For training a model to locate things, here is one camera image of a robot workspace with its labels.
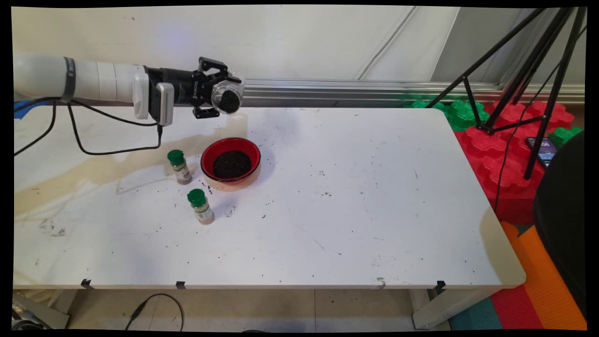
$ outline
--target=tile floor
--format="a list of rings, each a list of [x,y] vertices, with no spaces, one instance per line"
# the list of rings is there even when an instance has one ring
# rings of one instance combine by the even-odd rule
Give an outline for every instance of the tile floor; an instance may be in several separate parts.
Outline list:
[[[150,295],[166,293],[183,307],[184,331],[389,332],[413,331],[406,290],[80,290],[70,329],[122,330]],[[150,299],[131,330],[179,330],[168,297]],[[450,330],[449,323],[434,330]]]

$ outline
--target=phone screen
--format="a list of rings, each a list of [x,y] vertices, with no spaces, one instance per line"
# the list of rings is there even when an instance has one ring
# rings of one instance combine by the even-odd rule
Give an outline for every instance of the phone screen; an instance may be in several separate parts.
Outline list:
[[[534,137],[526,138],[526,143],[528,147],[532,149],[534,145]],[[541,162],[541,166],[543,166],[544,169],[549,167],[549,163],[551,163],[551,159],[553,159],[553,156],[557,151],[557,148],[555,145],[553,145],[549,138],[543,138],[537,158],[539,159],[539,162]]]

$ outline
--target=teal mat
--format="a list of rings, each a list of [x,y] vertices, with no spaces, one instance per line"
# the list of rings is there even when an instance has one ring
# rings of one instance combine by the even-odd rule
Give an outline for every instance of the teal mat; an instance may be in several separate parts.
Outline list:
[[[452,330],[501,329],[501,322],[490,297],[449,319]]]

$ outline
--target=wall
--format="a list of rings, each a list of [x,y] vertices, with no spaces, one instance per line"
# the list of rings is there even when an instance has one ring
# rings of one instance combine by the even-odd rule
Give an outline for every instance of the wall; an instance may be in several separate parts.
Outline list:
[[[461,7],[431,80],[441,82],[455,80],[530,12],[532,12],[530,8]],[[474,71],[468,79],[471,82],[503,83],[506,80],[504,75],[509,77],[522,66],[556,12],[557,8],[547,8]],[[564,25],[531,83],[543,83],[561,59],[575,16],[576,10],[572,12],[569,21]],[[585,61],[586,33],[574,48],[564,84],[584,84]]]
[[[528,8],[461,7],[447,44],[432,75],[437,82],[452,82],[475,63],[522,19]],[[471,82],[499,83],[503,72],[515,57],[520,40],[525,40],[536,22],[531,22],[469,77]]]
[[[13,7],[13,52],[195,69],[218,59],[248,78],[357,79],[411,6]],[[419,7],[364,79],[428,81],[457,13]]]

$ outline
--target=black tripod leg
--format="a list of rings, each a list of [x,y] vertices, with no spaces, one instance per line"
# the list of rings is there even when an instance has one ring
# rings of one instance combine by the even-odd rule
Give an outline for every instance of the black tripod leg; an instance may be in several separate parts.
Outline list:
[[[532,50],[530,55],[528,55],[527,60],[522,65],[522,68],[520,68],[516,77],[514,77],[514,80],[508,85],[506,90],[503,92],[503,96],[499,100],[499,103],[497,103],[497,106],[495,107],[495,109],[489,116],[489,119],[485,123],[486,128],[493,127],[493,124],[495,124],[495,121],[499,117],[499,114],[506,107],[507,103],[509,102],[509,100],[512,98],[512,96],[516,92],[516,89],[524,81],[526,74],[528,74],[528,72],[530,71],[533,63],[539,59],[539,56],[545,50],[545,47],[547,46],[547,44],[550,41],[551,42],[553,41],[552,40],[553,34],[555,33],[555,31],[557,29],[561,29],[561,27],[563,26],[562,21],[566,21],[568,19],[568,16],[570,16],[571,12],[572,12],[571,7],[559,9],[557,14],[553,18],[553,20],[551,20],[549,27],[547,27],[547,30],[545,30],[545,32],[541,36],[541,39],[539,39],[537,45],[534,46],[534,49]]]
[[[541,148],[541,142],[543,141],[545,131],[547,131],[547,125],[549,124],[549,120],[551,119],[553,107],[555,107],[555,101],[558,98],[559,90],[561,89],[562,82],[564,81],[565,71],[568,69],[570,58],[572,57],[572,53],[574,52],[574,44],[576,44],[580,28],[582,27],[582,22],[585,19],[585,13],[586,7],[579,7],[578,11],[576,12],[574,25],[572,26],[572,30],[570,31],[568,43],[565,46],[564,56],[562,57],[562,62],[559,65],[558,73],[555,76],[555,81],[553,82],[553,86],[551,88],[551,94],[549,95],[549,99],[547,100],[547,107],[545,108],[544,113],[545,118],[541,121],[541,127],[537,132],[537,137],[534,140],[534,145],[531,149],[530,158],[528,159],[528,165],[526,167],[526,171],[524,172],[524,179],[526,180],[530,179],[530,176],[533,173],[534,163],[537,160],[537,155],[539,154],[539,150]]]
[[[474,119],[476,120],[476,128],[480,129],[480,116],[479,111],[476,109],[476,101],[474,100],[474,95],[472,94],[472,88],[470,88],[470,82],[468,81],[468,77],[462,77],[464,81],[464,86],[466,87],[466,92],[468,93],[468,100],[470,101],[470,106],[472,107],[472,113],[474,113]]]
[[[458,86],[462,82],[462,77],[468,77],[474,70],[476,70],[481,64],[485,63],[487,59],[491,57],[499,48],[503,47],[508,41],[510,41],[516,34],[518,34],[530,21],[534,20],[539,14],[541,14],[545,8],[537,8],[532,13],[530,13],[521,23],[514,27],[506,36],[504,36],[497,44],[495,44],[488,52],[486,52],[478,61],[476,61],[473,65],[470,66],[463,74],[458,76],[458,78],[453,81],[442,93],[438,94],[434,100],[432,100],[427,108],[432,108],[435,104],[439,103],[440,100],[445,97],[451,90]]]
[[[547,55],[547,52],[549,52],[549,49],[551,49],[553,42],[555,42],[555,39],[558,37],[558,35],[561,32],[562,28],[564,27],[565,23],[568,21],[569,17],[570,16],[568,16],[568,17],[566,17],[566,19],[562,20],[561,26],[558,29],[556,29],[555,32],[553,32],[551,39],[549,40],[547,45],[545,45],[545,48],[543,49],[541,54],[539,54],[538,58],[534,61],[530,71],[527,73],[527,76],[524,79],[524,84],[520,86],[520,88],[516,92],[516,95],[514,95],[514,98],[512,99],[512,104],[518,103],[520,101],[520,98],[522,98],[524,91],[530,84],[530,81],[533,79],[533,76],[537,72],[537,69],[539,68],[539,66],[541,66],[541,63],[543,62],[545,56]]]

